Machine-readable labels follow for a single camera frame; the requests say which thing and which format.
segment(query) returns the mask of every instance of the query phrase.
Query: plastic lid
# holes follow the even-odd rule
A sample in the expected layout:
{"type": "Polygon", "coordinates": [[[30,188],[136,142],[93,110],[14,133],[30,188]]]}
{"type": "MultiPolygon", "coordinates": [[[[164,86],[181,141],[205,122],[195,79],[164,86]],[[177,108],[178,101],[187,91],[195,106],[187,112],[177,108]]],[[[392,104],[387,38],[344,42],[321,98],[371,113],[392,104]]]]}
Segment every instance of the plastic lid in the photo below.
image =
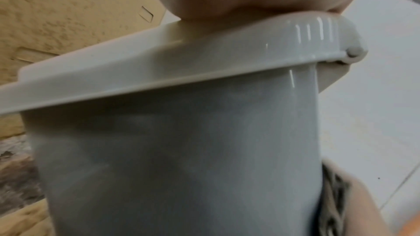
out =
{"type": "Polygon", "coordinates": [[[175,22],[22,68],[0,87],[0,115],[366,54],[355,26],[335,14],[175,22]]]}

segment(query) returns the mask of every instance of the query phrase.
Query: tile grout line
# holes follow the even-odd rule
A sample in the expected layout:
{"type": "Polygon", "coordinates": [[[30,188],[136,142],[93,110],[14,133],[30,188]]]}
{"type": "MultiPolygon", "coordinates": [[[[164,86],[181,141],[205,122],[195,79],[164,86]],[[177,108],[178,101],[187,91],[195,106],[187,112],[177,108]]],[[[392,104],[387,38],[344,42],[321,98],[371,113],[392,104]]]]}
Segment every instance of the tile grout line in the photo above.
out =
{"type": "Polygon", "coordinates": [[[388,197],[388,199],[381,205],[379,208],[382,210],[388,203],[391,201],[391,199],[394,197],[394,195],[400,190],[400,188],[415,174],[415,172],[420,168],[420,162],[408,173],[408,175],[404,178],[404,180],[399,184],[399,186],[395,189],[395,191],[388,197]]]}

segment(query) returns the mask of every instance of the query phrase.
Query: gray plastic cylinder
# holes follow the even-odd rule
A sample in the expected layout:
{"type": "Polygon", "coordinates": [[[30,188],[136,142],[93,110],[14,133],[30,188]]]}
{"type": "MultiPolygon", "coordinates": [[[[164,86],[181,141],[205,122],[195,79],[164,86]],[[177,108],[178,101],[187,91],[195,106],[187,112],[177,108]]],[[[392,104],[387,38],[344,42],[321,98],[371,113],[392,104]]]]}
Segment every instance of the gray plastic cylinder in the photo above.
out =
{"type": "Polygon", "coordinates": [[[58,236],[313,236],[315,64],[25,111],[58,236]]]}

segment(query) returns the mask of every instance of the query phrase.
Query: plastic bin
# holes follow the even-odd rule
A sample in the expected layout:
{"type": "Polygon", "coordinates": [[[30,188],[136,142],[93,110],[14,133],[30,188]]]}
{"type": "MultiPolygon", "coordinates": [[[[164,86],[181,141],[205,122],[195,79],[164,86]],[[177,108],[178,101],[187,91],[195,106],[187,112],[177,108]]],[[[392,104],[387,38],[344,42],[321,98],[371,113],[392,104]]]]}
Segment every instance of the plastic bin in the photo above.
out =
{"type": "Polygon", "coordinates": [[[178,22],[23,68],[0,114],[22,113],[59,236],[312,236],[316,65],[366,52],[326,13],[178,22]]]}

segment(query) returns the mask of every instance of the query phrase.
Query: white plastic container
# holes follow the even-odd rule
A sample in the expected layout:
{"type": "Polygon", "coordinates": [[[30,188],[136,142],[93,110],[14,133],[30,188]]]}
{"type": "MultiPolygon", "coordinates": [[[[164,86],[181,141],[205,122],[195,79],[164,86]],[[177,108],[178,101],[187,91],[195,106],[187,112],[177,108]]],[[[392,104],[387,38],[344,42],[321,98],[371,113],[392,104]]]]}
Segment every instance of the white plastic container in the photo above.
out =
{"type": "MultiPolygon", "coordinates": [[[[312,236],[317,63],[366,53],[326,13],[177,22],[23,68],[0,114],[22,113],[59,236],[312,236]]],[[[322,88],[348,70],[321,67],[322,88]]]]}

